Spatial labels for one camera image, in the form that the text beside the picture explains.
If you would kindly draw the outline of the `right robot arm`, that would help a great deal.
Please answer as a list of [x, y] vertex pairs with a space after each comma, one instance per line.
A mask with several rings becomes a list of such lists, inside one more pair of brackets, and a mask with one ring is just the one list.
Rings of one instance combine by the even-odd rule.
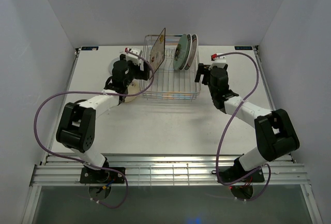
[[218, 182], [229, 185], [246, 181], [267, 162], [293, 152], [300, 147], [290, 117], [284, 109], [269, 110], [247, 102], [229, 87], [225, 62], [199, 63], [195, 82], [208, 86], [216, 109], [238, 118], [255, 129], [256, 146], [234, 160], [225, 171], [216, 169]]

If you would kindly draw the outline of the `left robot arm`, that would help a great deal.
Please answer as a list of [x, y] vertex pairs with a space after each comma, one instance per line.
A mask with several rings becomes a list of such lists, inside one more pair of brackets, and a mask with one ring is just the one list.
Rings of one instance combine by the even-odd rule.
[[143, 74], [139, 64], [126, 60], [116, 61], [100, 95], [69, 102], [63, 109], [56, 140], [79, 156], [92, 169], [92, 177], [98, 182], [105, 182], [110, 176], [110, 170], [105, 167], [106, 158], [94, 147], [96, 119], [124, 102], [130, 83], [140, 79]]

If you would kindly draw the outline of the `white plate teal rim back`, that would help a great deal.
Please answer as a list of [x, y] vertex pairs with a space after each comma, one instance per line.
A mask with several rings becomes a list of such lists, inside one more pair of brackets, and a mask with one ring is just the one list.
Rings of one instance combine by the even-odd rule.
[[188, 60], [187, 66], [188, 69], [192, 66], [198, 52], [198, 46], [199, 46], [199, 40], [197, 34], [192, 35], [192, 50], [191, 50], [191, 56]]

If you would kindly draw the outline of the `cream plate with flowers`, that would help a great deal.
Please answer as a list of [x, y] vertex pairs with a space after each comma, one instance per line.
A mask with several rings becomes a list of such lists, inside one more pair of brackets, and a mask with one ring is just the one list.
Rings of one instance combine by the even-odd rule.
[[[133, 95], [139, 93], [140, 92], [139, 81], [137, 79], [134, 79], [128, 86], [127, 90], [128, 90], [128, 92], [126, 93], [127, 95]], [[132, 102], [136, 98], [137, 96], [130, 96], [130, 97], [126, 96], [124, 99], [124, 103]]]

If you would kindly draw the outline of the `white plate teal rim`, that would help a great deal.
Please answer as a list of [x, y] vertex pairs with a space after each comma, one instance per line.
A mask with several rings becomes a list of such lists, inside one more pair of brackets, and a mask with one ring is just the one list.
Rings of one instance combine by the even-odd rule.
[[187, 66], [188, 69], [192, 66], [198, 52], [198, 46], [199, 46], [199, 40], [197, 34], [192, 35], [192, 50], [191, 50], [191, 56], [188, 60]]
[[187, 55], [186, 64], [185, 64], [185, 67], [184, 67], [185, 70], [188, 70], [187, 63], [188, 63], [188, 60], [191, 56], [191, 50], [192, 50], [192, 35], [191, 34], [188, 35], [188, 45], [189, 45], [189, 51], [188, 51], [188, 55]]

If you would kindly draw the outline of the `square floral plate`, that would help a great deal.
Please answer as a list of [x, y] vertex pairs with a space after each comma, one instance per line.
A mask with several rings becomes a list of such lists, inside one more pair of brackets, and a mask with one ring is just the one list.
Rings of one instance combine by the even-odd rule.
[[165, 57], [165, 39], [166, 39], [166, 28], [164, 28], [158, 38], [156, 39], [150, 53], [150, 65], [153, 71], [156, 72], [157, 69], [164, 61]]

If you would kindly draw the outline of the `white plate teal rim front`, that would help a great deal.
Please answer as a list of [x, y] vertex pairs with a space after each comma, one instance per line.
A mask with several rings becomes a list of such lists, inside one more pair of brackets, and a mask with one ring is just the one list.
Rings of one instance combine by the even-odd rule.
[[191, 34], [188, 35], [188, 45], [189, 45], [189, 51], [188, 51], [188, 55], [187, 55], [186, 64], [185, 64], [185, 67], [184, 67], [185, 70], [188, 70], [187, 63], [188, 63], [188, 60], [191, 56], [191, 50], [192, 50], [192, 35]]

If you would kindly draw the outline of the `light blue scalloped plate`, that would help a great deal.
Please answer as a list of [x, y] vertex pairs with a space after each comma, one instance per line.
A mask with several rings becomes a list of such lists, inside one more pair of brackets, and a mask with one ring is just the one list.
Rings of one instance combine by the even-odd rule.
[[117, 61], [119, 61], [119, 60], [120, 60], [119, 57], [116, 57], [116, 58], [114, 58], [113, 60], [111, 60], [109, 66], [108, 66], [108, 70], [109, 70], [110, 75], [112, 75], [112, 70], [113, 70], [113, 68], [114, 68], [114, 64], [115, 64], [115, 62], [117, 62]]

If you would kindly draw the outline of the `mint green flower plate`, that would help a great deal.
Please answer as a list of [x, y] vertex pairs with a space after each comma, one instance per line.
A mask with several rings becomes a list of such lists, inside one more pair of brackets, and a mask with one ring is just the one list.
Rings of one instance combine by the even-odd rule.
[[173, 60], [173, 68], [175, 70], [182, 70], [184, 66], [184, 62], [186, 61], [186, 53], [188, 51], [188, 37], [187, 34], [183, 34], [179, 42], [177, 44], [177, 47], [175, 49], [175, 55]]

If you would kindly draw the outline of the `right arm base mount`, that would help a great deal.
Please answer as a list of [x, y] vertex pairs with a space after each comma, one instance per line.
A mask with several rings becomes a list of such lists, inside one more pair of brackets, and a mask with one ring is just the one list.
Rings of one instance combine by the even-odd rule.
[[[240, 177], [248, 174], [248, 172], [246, 172], [246, 171], [235, 172], [232, 169], [232, 167], [227, 166], [227, 167], [220, 167], [218, 174], [221, 177], [223, 182], [230, 183], [230, 182], [233, 182], [233, 181], [239, 179]], [[240, 182], [242, 182], [242, 183], [263, 183], [263, 182], [265, 182], [262, 168], [259, 168], [258, 170], [253, 172], [251, 175], [246, 176]]]

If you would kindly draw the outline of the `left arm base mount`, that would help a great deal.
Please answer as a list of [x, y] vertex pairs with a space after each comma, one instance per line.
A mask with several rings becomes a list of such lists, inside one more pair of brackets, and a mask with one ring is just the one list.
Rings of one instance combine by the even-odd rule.
[[114, 171], [107, 170], [93, 170], [88, 167], [83, 167], [81, 170], [79, 183], [81, 184], [107, 184], [111, 181], [115, 184], [123, 184], [125, 182], [124, 177], [119, 173], [125, 174], [126, 168], [113, 167]]

